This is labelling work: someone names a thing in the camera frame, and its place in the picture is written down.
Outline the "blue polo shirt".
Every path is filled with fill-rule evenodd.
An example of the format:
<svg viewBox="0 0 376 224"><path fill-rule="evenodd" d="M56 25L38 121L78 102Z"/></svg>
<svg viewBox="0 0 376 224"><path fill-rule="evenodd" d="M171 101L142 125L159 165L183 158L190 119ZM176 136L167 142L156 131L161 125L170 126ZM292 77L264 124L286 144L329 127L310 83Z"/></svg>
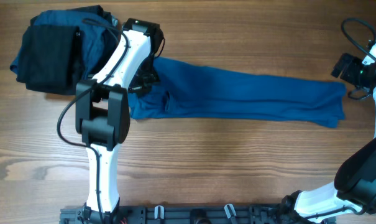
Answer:
<svg viewBox="0 0 376 224"><path fill-rule="evenodd" d="M222 118L310 121L335 128L345 118L346 87L273 75L251 75L158 58L160 83L128 96L131 118Z"/></svg>

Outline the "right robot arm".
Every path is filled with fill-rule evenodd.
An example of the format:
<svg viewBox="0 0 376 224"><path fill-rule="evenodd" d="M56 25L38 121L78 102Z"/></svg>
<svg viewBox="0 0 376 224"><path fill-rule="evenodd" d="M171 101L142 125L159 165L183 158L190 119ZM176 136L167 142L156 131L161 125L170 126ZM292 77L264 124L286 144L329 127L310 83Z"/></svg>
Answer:
<svg viewBox="0 0 376 224"><path fill-rule="evenodd" d="M376 108L376 40L365 54L343 54L331 74L365 90ZM279 223L322 223L346 213L376 213L376 118L373 140L340 166L333 182L287 195L274 212Z"/></svg>

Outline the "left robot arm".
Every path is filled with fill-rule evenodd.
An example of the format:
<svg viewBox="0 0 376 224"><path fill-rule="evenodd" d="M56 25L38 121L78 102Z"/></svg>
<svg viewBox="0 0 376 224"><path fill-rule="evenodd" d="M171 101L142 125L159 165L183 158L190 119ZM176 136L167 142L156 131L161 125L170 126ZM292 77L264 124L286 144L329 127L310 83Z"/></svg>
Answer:
<svg viewBox="0 0 376 224"><path fill-rule="evenodd" d="M128 19L107 64L76 86L76 132L89 158L89 195L78 219L119 223L117 157L129 132L128 95L148 93L160 78L154 69L165 38L159 24Z"/></svg>

